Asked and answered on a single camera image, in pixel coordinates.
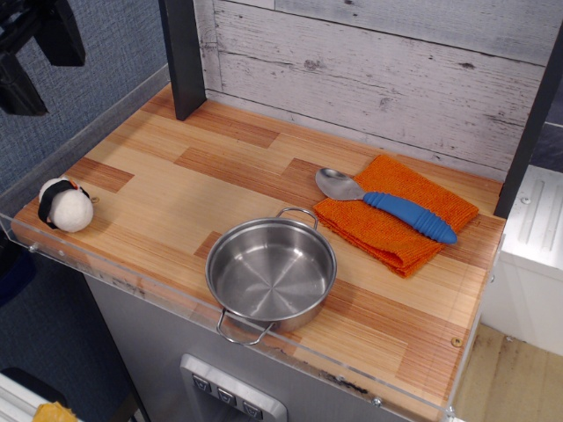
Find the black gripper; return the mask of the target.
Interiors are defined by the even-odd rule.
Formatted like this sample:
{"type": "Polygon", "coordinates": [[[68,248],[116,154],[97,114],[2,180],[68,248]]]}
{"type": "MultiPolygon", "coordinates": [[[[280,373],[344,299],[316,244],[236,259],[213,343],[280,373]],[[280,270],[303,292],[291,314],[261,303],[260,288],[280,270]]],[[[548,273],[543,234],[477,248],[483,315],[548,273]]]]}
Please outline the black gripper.
{"type": "Polygon", "coordinates": [[[54,66],[85,65],[84,45],[68,1],[2,1],[1,108],[11,115],[48,112],[15,55],[31,38],[54,66]]]}

